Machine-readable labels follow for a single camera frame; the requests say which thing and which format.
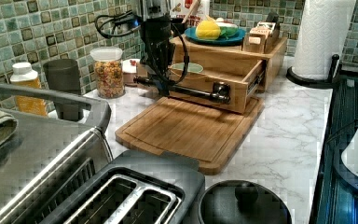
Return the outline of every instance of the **jar lid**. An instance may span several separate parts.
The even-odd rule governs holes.
[[[136,65],[131,65],[131,61],[140,62],[139,59],[128,59],[123,62],[123,73],[135,74]]]
[[[120,60],[123,50],[116,47],[101,47],[92,49],[89,54],[95,61],[111,62]]]

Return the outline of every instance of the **lemon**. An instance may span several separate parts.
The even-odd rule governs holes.
[[[196,28],[199,39],[215,40],[220,36],[220,27],[214,21],[202,21]]]

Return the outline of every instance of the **kitchen counter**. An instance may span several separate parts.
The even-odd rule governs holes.
[[[294,223],[308,223],[319,168],[332,90],[298,86],[285,77],[292,57],[268,90],[259,94],[265,108],[219,175],[206,176],[206,188],[242,179],[272,190],[285,202]],[[97,91],[85,96],[98,98]],[[106,132],[114,156],[127,150],[115,131],[158,99],[155,92],[126,87],[126,94],[107,100],[112,117]]]

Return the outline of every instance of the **small wooden box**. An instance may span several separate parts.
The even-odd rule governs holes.
[[[236,113],[244,113],[250,97],[256,90],[264,91],[278,75],[282,67],[286,50],[286,38],[278,39],[266,53],[242,51],[242,45],[234,47],[216,47],[199,45],[190,42],[183,35],[191,63],[203,66],[199,74],[187,73],[180,86],[212,91],[213,83],[225,82],[230,85],[231,102],[229,105],[218,104],[209,100],[170,92],[170,96],[202,105],[226,109]],[[179,37],[171,40],[175,45],[172,64],[181,63],[184,57],[182,42]],[[181,70],[172,69],[172,79],[182,74]]]

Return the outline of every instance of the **toaster slot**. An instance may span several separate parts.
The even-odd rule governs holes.
[[[171,198],[165,194],[146,190],[120,224],[156,223],[170,201]]]
[[[65,223],[104,223],[134,191],[130,180],[111,178],[92,195]]]

